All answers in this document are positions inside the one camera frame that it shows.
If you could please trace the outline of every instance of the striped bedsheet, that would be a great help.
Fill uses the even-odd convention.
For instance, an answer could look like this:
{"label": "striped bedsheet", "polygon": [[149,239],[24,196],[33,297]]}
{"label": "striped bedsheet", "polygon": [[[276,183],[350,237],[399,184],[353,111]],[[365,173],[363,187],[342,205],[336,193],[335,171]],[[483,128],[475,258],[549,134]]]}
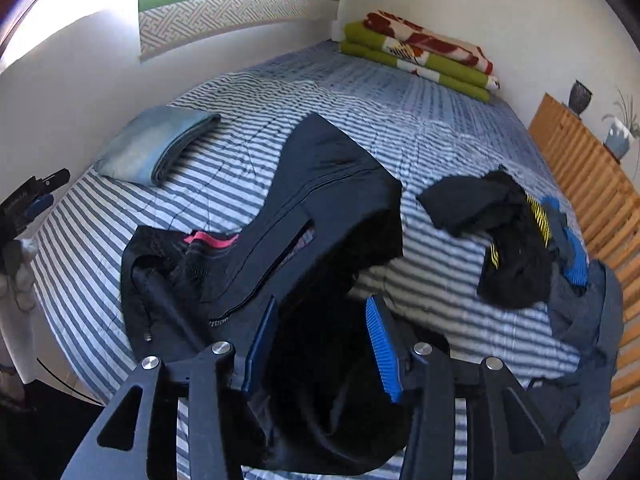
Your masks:
{"label": "striped bedsheet", "polygon": [[[578,354],[551,337],[542,304],[505,312],[484,304],[476,285],[488,240],[436,230],[415,197],[449,174],[481,176],[503,164],[534,197],[550,194],[570,210],[554,181],[497,152],[477,136],[370,99],[250,73],[220,76],[172,104],[222,115],[213,134],[192,143],[167,181],[146,188],[89,170],[38,231],[36,292],[80,378],[109,399],[134,368],[120,311],[120,257],[139,224],[189,232],[236,232],[260,210],[280,149],[296,124],[318,112],[402,181],[404,257],[363,272],[353,294],[382,293],[400,314],[443,333],[453,357],[495,355],[523,383],[571,372]],[[570,215],[570,225],[577,228]],[[177,464],[188,476],[188,407],[178,414]],[[397,478],[402,455],[363,478]],[[454,472],[466,471],[464,402],[456,402]],[[244,470],[247,479],[318,476]]]}
{"label": "striped bedsheet", "polygon": [[332,41],[285,54],[248,72],[284,81],[313,81],[421,119],[445,121],[457,132],[476,137],[495,152],[551,178],[528,131],[510,106],[495,95],[487,106],[397,68],[340,54],[338,44]]}

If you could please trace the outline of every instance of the green blanket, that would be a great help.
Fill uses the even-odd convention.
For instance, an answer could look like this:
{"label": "green blanket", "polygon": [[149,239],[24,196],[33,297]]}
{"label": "green blanket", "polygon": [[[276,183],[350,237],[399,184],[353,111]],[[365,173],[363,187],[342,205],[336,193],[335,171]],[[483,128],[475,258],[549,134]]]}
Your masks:
{"label": "green blanket", "polygon": [[347,56],[362,57],[364,59],[376,61],[387,66],[399,68],[400,70],[404,70],[405,72],[418,75],[435,83],[441,84],[442,86],[446,86],[447,88],[451,88],[452,90],[460,92],[461,94],[478,99],[483,103],[488,103],[490,99],[489,92],[484,88],[478,88],[477,86],[473,86],[469,83],[464,83],[448,75],[436,72],[435,70],[430,70],[423,66],[398,59],[397,57],[382,52],[381,50],[372,50],[370,48],[367,48],[366,46],[351,43],[350,41],[343,41],[340,44],[340,52],[346,54]]}
{"label": "green blanket", "polygon": [[463,83],[469,83],[487,90],[500,88],[500,83],[496,76],[483,74],[457,61],[379,34],[365,27],[362,22],[349,23],[344,27],[344,34],[350,43],[366,46],[371,50],[384,52],[404,61],[430,68]]}

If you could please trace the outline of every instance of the red and white blanket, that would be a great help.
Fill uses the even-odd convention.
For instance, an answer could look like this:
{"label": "red and white blanket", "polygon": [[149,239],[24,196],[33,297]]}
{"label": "red and white blanket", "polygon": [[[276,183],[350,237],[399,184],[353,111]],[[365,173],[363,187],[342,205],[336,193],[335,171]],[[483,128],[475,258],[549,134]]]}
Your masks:
{"label": "red and white blanket", "polygon": [[494,71],[494,64],[484,56],[479,46],[436,34],[390,12],[370,12],[364,24],[380,34],[448,57],[487,75]]}

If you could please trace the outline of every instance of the plant pot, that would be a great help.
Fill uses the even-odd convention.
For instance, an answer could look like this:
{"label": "plant pot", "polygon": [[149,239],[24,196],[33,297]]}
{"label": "plant pot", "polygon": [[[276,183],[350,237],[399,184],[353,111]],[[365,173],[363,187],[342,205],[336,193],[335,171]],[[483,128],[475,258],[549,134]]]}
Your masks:
{"label": "plant pot", "polygon": [[619,118],[614,117],[607,138],[604,141],[604,145],[611,152],[611,155],[613,155],[617,161],[620,161],[622,157],[626,155],[626,152],[629,151],[633,140],[634,138],[629,129]]}
{"label": "plant pot", "polygon": [[579,117],[589,106],[591,95],[591,91],[585,85],[576,81],[569,94],[569,110]]}

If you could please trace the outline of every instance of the blue and gray garment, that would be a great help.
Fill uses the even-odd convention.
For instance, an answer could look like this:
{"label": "blue and gray garment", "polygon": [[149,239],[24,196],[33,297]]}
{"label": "blue and gray garment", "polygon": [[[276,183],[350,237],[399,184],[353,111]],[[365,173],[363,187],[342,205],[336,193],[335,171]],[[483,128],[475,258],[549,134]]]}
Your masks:
{"label": "blue and gray garment", "polygon": [[219,114],[156,106],[133,119],[98,156],[94,169],[102,176],[143,186],[158,186],[187,145],[209,133]]}
{"label": "blue and gray garment", "polygon": [[557,252],[562,273],[569,282],[587,286],[587,253],[578,237],[567,227],[566,215],[560,211],[558,199],[545,196],[541,204],[551,228],[552,243],[549,250]]}
{"label": "blue and gray garment", "polygon": [[580,352],[580,363],[571,374],[529,384],[530,398],[577,470],[589,463],[609,425],[611,378],[624,330],[622,288],[613,270],[593,260],[588,283],[578,295],[558,264],[552,264],[551,332]]}

